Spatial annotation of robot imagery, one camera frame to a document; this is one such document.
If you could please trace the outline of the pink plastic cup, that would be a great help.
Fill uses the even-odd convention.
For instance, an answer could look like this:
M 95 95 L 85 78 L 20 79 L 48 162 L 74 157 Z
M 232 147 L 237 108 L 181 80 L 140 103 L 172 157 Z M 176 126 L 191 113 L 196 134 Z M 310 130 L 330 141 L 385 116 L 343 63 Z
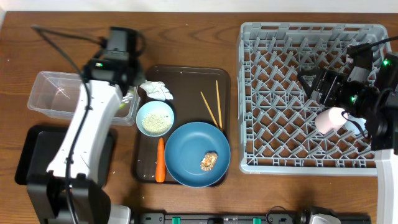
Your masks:
M 339 130 L 348 120 L 348 115 L 343 108 L 332 107 L 317 115 L 315 127 L 321 134 L 331 130 Z

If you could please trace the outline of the white paper napkin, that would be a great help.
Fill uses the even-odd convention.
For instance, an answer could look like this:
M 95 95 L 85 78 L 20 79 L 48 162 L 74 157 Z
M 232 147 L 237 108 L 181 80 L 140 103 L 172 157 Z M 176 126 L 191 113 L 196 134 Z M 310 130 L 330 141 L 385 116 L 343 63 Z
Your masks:
M 140 87 L 149 98 L 159 101 L 172 100 L 174 97 L 163 82 L 152 82 L 145 80 Z

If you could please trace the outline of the light blue rice bowl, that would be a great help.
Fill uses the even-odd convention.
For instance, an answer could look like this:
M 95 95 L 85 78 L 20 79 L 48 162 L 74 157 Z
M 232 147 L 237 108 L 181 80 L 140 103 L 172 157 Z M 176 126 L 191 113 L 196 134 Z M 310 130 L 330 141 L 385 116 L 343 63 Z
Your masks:
M 174 118 L 174 112 L 167 103 L 150 101 L 138 110 L 136 124 L 146 136 L 160 137 L 171 129 Z

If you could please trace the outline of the yellow foil snack wrapper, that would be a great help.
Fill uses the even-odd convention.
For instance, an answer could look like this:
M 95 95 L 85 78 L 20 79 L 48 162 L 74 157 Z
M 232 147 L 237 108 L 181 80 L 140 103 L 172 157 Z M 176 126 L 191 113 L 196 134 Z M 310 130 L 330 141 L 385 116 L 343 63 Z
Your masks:
M 121 99 L 121 104 L 119 106 L 119 109 L 123 109 L 128 103 L 130 103 L 136 95 L 137 88 L 131 86 L 129 90 L 127 91 L 126 95 Z

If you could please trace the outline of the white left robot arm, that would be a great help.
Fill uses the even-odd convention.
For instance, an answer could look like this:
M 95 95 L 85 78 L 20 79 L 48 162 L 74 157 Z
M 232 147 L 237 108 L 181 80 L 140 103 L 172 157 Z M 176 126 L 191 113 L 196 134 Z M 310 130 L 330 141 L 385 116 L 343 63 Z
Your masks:
M 111 27 L 99 51 L 77 69 L 81 79 L 75 113 L 44 175 L 27 179 L 27 193 L 41 223 L 130 223 L 131 209 L 113 205 L 98 184 L 100 160 L 114 115 L 130 87 L 145 80 L 139 61 L 145 39 L 138 30 Z

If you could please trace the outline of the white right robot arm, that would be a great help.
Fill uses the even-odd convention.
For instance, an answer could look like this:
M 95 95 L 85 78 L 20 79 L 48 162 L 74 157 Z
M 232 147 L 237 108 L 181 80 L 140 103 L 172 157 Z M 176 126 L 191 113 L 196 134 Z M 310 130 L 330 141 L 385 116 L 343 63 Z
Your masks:
M 397 223 L 397 54 L 385 55 L 374 84 L 369 86 L 375 46 L 367 43 L 347 48 L 346 56 L 354 65 L 349 75 L 313 68 L 299 72 L 297 78 L 309 99 L 365 119 L 359 131 L 371 140 L 375 152 L 377 222 Z

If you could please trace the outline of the grey dishwasher rack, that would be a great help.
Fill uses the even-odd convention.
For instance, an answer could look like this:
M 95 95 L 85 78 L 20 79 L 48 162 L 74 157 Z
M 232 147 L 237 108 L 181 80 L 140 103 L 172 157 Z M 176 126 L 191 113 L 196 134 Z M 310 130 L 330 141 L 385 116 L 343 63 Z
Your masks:
M 245 22 L 238 35 L 239 167 L 246 174 L 375 176 L 370 142 L 351 124 L 320 134 L 323 106 L 309 100 L 298 72 L 348 74 L 350 45 L 375 43 L 373 83 L 391 46 L 380 24 Z

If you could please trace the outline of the wooden chopstick right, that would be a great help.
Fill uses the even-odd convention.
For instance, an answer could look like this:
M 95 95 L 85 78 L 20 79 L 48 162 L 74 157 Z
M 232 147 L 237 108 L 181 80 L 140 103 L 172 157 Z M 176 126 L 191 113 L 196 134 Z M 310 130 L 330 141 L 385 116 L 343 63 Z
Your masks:
M 216 80 L 216 97 L 217 97 L 217 106 L 218 106 L 219 127 L 222 132 L 223 131 L 223 122 L 222 122 L 222 114 L 221 114 L 221 100 L 220 100 L 220 91 L 219 91 L 218 80 Z

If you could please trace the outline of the wooden chopstick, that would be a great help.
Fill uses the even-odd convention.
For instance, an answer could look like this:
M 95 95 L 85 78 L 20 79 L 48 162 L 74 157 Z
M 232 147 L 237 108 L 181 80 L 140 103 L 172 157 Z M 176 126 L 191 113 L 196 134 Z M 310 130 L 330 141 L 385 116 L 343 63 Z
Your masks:
M 219 127 L 222 132 L 223 131 L 223 122 L 222 122 L 222 114 L 221 114 L 221 100 L 220 100 L 220 91 L 219 91 L 218 80 L 216 80 L 216 97 L 217 97 L 217 106 L 218 106 Z
M 219 127 L 219 125 L 218 125 L 218 123 L 217 123 L 217 121 L 215 119 L 215 116 L 214 116 L 214 114 L 213 114 L 213 112 L 212 112 L 212 110 L 211 110 L 211 108 L 210 108 L 210 106 L 209 106 L 209 104 L 208 104 L 203 92 L 201 91 L 200 94 L 201 94 L 203 102 L 204 102 L 204 104 L 205 104 L 205 106 L 206 106 L 206 108 L 207 108 L 207 110 L 208 110 L 208 112 L 209 112 L 209 114 L 211 116 L 211 119 L 212 119 L 214 125 L 219 129 L 220 127 Z

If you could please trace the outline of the wooden chopstick left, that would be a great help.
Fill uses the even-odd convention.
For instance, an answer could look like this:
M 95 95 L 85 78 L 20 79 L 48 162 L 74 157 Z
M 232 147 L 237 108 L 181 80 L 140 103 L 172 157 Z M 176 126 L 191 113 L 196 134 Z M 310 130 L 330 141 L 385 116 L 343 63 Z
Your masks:
M 211 110 L 211 108 L 210 108 L 210 106 L 209 106 L 209 104 L 208 104 L 203 92 L 201 91 L 200 94 L 201 94 L 203 102 L 204 102 L 204 104 L 205 104 L 205 106 L 206 106 L 206 108 L 207 108 L 207 110 L 208 110 L 208 112 L 209 112 L 209 114 L 211 116 L 211 119 L 212 119 L 214 125 L 219 129 L 220 127 L 219 127 L 219 125 L 218 125 L 218 123 L 217 123 L 217 121 L 215 119 L 215 116 L 214 116 L 214 114 L 213 114 L 213 112 L 212 112 L 212 110 Z

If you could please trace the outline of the dark brown serving tray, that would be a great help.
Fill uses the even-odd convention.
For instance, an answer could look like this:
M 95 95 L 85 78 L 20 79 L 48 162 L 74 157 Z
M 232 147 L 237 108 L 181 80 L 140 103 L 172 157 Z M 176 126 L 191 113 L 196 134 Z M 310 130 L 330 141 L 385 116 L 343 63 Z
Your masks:
M 217 118 L 216 80 L 218 80 L 220 91 L 223 134 L 229 138 L 231 79 L 225 70 L 156 65 L 150 68 L 146 75 L 150 81 L 164 82 L 174 96 L 172 100 L 166 102 L 173 109 L 175 119 L 171 130 L 164 136 L 165 140 L 168 140 L 177 128 L 187 123 L 214 124 L 200 92 L 203 92 Z M 156 183 L 154 175 L 158 141 L 159 139 L 156 137 L 149 137 L 141 132 L 137 133 L 132 174 L 139 182 Z

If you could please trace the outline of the crumpled brown food scrap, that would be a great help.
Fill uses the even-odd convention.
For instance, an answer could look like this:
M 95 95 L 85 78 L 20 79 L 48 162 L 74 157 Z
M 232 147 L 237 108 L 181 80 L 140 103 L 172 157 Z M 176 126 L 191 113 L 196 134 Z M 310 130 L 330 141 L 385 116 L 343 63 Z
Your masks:
M 211 171 L 218 159 L 218 155 L 215 152 L 208 152 L 205 154 L 204 158 L 202 159 L 200 163 L 200 168 L 201 170 L 207 172 Z

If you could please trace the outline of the blue plate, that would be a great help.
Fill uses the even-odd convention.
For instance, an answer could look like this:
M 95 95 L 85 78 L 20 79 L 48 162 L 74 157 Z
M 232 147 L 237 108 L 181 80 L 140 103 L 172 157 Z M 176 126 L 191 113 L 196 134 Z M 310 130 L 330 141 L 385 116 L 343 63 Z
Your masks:
M 201 169 L 201 161 L 209 152 L 217 154 L 214 168 Z M 215 185 L 228 170 L 231 149 L 226 136 L 215 126 L 191 122 L 177 128 L 165 145 L 165 165 L 180 184 L 201 188 Z

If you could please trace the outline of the orange carrot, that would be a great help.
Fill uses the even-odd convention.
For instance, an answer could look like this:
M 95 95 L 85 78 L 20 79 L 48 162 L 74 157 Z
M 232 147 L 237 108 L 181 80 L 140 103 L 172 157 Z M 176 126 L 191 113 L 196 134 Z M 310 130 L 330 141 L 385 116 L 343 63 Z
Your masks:
M 163 138 L 159 139 L 157 146 L 157 162 L 155 169 L 155 181 L 158 183 L 163 183 L 166 176 L 166 165 L 165 165 L 165 142 Z

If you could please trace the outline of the clear plastic bin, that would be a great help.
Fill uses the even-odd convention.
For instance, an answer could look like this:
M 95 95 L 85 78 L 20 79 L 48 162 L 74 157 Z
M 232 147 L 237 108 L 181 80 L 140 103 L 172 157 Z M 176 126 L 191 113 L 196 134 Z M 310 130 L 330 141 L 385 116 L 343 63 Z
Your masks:
M 50 118 L 71 120 L 78 103 L 81 80 L 77 74 L 42 71 L 36 76 L 27 107 Z M 140 97 L 118 110 L 113 125 L 132 126 L 135 123 Z

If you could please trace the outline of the black plastic bin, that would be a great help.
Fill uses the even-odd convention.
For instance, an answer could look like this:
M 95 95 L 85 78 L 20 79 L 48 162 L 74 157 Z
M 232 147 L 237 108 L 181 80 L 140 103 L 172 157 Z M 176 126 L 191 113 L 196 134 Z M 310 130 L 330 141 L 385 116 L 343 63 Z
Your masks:
M 16 169 L 14 178 L 16 184 L 26 185 L 30 176 L 46 174 L 47 166 L 58 152 L 67 129 L 65 126 L 35 125 L 28 130 Z M 100 187 L 106 185 L 117 138 L 117 131 L 111 128 L 99 162 Z

